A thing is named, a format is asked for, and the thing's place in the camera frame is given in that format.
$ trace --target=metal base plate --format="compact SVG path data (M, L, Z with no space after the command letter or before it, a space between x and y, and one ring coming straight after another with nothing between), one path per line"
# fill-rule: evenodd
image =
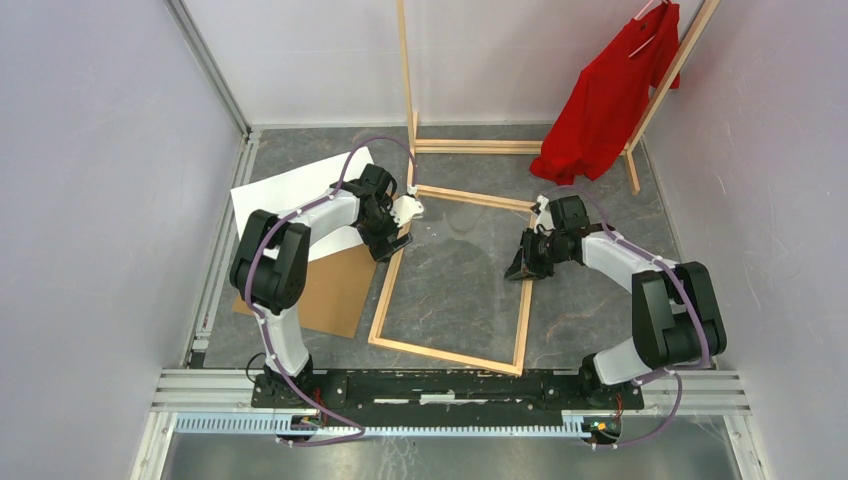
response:
M642 393L629 386L592 396L579 377L554 370L526 370L512 377L486 370L316 370L298 386L331 410L369 427L562 426L563 410L644 408ZM254 408L296 408L297 398L276 374L258 375ZM330 419L330 426L342 425Z

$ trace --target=red garment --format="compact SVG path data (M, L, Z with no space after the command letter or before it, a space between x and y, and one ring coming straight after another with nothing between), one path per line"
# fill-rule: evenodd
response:
M571 185L575 175L596 180L621 155L648 105L648 86L657 87L679 47L680 6L661 3L631 20L577 79L571 98L554 123L530 172ZM636 49L654 36L642 50ZM680 77L671 88L677 88Z

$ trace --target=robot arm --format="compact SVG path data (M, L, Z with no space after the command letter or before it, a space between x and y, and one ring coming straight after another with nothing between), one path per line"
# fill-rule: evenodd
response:
M549 201L540 196L534 208L534 228L526 229L521 246L506 272L511 280L543 279L554 264L576 261L598 270L633 296L632 337L613 348L587 357L581 375L597 389L617 385L662 368L701 356L692 319L662 260L684 286L695 306L710 355L724 351L727 338L706 267L697 262L678 264L624 246L624 237L590 224L578 196Z
M396 186L384 169L366 165L360 178L345 182L331 201L287 222L263 252L251 289L254 306L265 318L258 314L255 317L260 328L267 322L271 345L266 345L266 350L273 347L289 375L297 376L309 361L297 314L297 301L306 286L309 247L339 228L353 226L368 245L374 260L388 260L412 241L408 234L398 237L400 228L424 211L412 196L403 195L392 200ZM256 210L248 218L230 269L230 283L242 298L250 264L262 238L281 217L290 213L293 211L273 214ZM269 255L272 251L276 251L276 258ZM270 352L266 353L266 365L277 372Z

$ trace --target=gray floor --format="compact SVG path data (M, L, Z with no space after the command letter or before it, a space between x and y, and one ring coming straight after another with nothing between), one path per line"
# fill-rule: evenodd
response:
M422 127L421 137L542 139L547 126ZM251 181L348 151L370 136L406 138L405 128L267 130L262 134ZM369 146L374 162L403 185L406 159L395 145ZM523 200L552 186L528 172L528 155L421 155L419 182ZM633 196L624 164L616 162L596 182L578 180L607 210L610 223L638 245L676 259L677 249L653 173L640 146L635 160L642 192ZM425 199L425 218L413 223L386 317L384 336L498 361L511 360L518 319L519 288L502 279L526 218L498 210ZM590 216L597 213L587 205ZM367 344L385 278L378 265L354 339L304 330L316 367L441 368L439 360ZM243 367L262 350L255 321L232 312L237 292L225 285L204 366ZM574 368L593 352L630 336L630 296L603 275L574 263L533 288L526 368Z

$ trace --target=white wall panel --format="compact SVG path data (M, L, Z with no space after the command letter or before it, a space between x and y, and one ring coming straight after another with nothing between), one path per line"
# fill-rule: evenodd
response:
M0 6L0 478L130 473L240 135L164 2Z
M406 121L394 0L187 4L252 123ZM407 0L415 108L429 123L551 121L644 4ZM683 30L700 1L680 4Z
M648 130L778 479L844 478L848 4L724 1Z

